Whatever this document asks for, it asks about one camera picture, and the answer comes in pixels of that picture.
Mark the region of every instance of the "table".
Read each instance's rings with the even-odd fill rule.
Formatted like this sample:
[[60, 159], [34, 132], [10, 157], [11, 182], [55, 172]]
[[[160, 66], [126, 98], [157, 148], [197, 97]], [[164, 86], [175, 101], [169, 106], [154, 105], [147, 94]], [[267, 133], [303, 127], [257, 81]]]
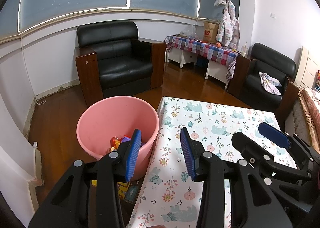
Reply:
[[229, 72], [227, 67], [235, 61], [238, 53], [225, 47], [218, 48], [210, 43], [176, 36], [168, 36], [164, 42], [167, 44], [167, 53], [169, 54], [167, 58], [180, 63], [180, 68], [186, 63], [194, 62], [196, 64], [197, 55], [207, 58], [209, 64], [205, 79], [208, 79], [210, 75], [224, 82], [227, 87], [230, 78], [232, 78], [230, 76], [233, 76], [233, 72]]
[[[161, 224], [167, 228], [196, 227], [203, 183], [194, 183], [188, 175], [180, 144], [183, 127], [188, 129], [192, 139], [202, 142], [206, 150], [221, 159], [237, 162], [242, 158], [231, 143], [232, 135], [241, 131], [273, 154], [275, 162], [295, 167], [285, 149], [258, 132], [258, 125], [263, 121], [280, 129], [273, 113], [170, 97], [162, 98], [157, 112], [161, 124], [156, 146], [127, 227]], [[225, 199], [224, 227], [230, 227], [228, 180], [225, 180]], [[189, 211], [187, 219], [177, 215], [174, 220], [168, 215], [184, 210]]]

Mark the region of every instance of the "wooden headboard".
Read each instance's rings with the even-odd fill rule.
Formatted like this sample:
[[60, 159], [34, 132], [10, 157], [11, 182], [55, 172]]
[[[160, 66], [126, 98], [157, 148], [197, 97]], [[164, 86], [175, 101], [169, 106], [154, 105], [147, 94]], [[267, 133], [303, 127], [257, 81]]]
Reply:
[[302, 46], [299, 68], [295, 82], [299, 87], [312, 88], [320, 70], [320, 58]]

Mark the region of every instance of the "floral bedsheet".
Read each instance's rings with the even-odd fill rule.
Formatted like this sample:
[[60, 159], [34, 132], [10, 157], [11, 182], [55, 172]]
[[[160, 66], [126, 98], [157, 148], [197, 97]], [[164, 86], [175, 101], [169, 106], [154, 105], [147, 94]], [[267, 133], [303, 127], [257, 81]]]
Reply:
[[[241, 131], [273, 154], [276, 162], [295, 167], [285, 149], [258, 132], [263, 121], [279, 129], [273, 113], [170, 97], [162, 98], [157, 112], [161, 124], [155, 150], [127, 228], [196, 227], [203, 183], [194, 183], [188, 175], [180, 144], [183, 127], [221, 159], [237, 162], [242, 158], [231, 143], [232, 135]], [[230, 185], [225, 180], [224, 227], [230, 223]]]

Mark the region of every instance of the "white puffer jacket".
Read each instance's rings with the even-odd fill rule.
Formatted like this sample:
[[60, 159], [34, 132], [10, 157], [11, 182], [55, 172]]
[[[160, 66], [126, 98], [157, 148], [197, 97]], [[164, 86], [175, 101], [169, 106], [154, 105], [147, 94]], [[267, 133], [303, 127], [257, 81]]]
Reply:
[[236, 18], [236, 7], [227, 1], [221, 18], [216, 40], [226, 47], [237, 50], [240, 40], [239, 22]]

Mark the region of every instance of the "baseboard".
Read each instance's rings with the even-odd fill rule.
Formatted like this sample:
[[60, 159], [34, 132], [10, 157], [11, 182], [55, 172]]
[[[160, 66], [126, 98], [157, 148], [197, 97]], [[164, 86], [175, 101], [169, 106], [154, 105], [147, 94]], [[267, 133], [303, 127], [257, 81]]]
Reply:
[[28, 137], [29, 137], [31, 120], [32, 120], [33, 113], [35, 112], [35, 108], [36, 108], [36, 99], [33, 98], [31, 106], [30, 106], [30, 109], [29, 109], [29, 112], [28, 112], [28, 115], [27, 115], [26, 122], [24, 123], [23, 131], [22, 131], [23, 136], [27, 140], [28, 140]]
[[44, 184], [42, 179], [42, 170], [41, 170], [41, 153], [38, 149], [35, 148], [35, 173], [36, 178], [35, 180], [30, 181], [33, 186], [41, 186]]
[[31, 198], [34, 212], [36, 212], [39, 208], [39, 203], [36, 195], [36, 186], [41, 186], [44, 184], [44, 181], [42, 179], [42, 170], [41, 170], [41, 153], [36, 148], [35, 148], [35, 173], [36, 173], [35, 180], [28, 182], [28, 188], [29, 188], [30, 198]]
[[41, 94], [36, 95], [36, 99], [37, 99], [37, 101], [39, 101], [40, 99], [43, 99], [43, 98], [45, 98], [45, 97], [47, 97], [49, 95], [58, 93], [60, 91], [63, 91], [65, 89], [68, 89], [70, 87], [73, 87], [73, 86], [76, 86], [76, 85], [79, 85], [79, 84], [80, 84], [79, 79], [73, 80], [71, 82], [68, 82], [68, 83], [65, 83], [63, 85], [51, 88], [50, 90], [47, 90], [47, 91], [45, 91], [45, 92], [43, 92]]
[[31, 203], [32, 203], [33, 210], [35, 213], [39, 208], [38, 198], [37, 198], [37, 194], [36, 194], [36, 187], [34, 185], [32, 185], [31, 182], [29, 182], [28, 188], [29, 188]]

